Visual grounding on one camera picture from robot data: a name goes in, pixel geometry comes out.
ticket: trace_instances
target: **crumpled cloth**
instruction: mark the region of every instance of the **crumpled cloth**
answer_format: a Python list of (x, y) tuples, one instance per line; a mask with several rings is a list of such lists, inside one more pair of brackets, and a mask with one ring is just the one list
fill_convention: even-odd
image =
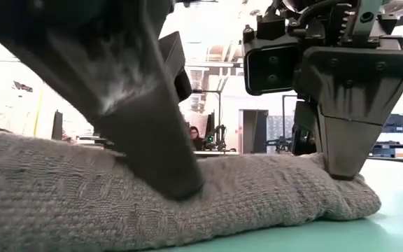
[(361, 175), (331, 179), (321, 154), (200, 160), (206, 184), (184, 203), (164, 199), (116, 155), (0, 133), (0, 251), (158, 248), (318, 218), (355, 220), (381, 207)]

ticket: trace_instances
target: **light green tabletop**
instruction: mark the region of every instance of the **light green tabletop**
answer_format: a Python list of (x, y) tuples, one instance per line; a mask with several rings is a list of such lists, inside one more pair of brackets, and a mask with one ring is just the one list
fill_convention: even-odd
[(403, 252), (403, 163), (368, 160), (362, 174), (382, 201), (382, 209), (365, 220), (276, 227), (158, 251)]

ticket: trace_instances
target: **green table surface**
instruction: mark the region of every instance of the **green table surface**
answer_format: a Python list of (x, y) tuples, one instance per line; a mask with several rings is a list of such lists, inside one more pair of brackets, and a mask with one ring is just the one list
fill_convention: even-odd
[(364, 220), (275, 227), (155, 252), (403, 252), (403, 163), (368, 160), (362, 174), (382, 201)]

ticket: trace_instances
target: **yellow pole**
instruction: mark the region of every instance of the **yellow pole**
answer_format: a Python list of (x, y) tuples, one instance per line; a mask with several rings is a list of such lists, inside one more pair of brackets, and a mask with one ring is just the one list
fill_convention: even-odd
[(38, 119), (40, 118), (41, 106), (43, 105), (43, 94), (45, 92), (46, 83), (43, 82), (40, 90), (40, 99), (38, 100), (38, 108), (36, 110), (35, 125), (34, 125), (34, 137), (36, 137), (36, 131), (38, 129)]

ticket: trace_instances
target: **woman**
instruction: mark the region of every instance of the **woman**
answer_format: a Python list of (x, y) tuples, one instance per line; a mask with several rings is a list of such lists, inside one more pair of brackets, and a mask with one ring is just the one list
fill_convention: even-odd
[(189, 128), (190, 139), (196, 151), (203, 150), (203, 139), (200, 137), (199, 129), (195, 126)]

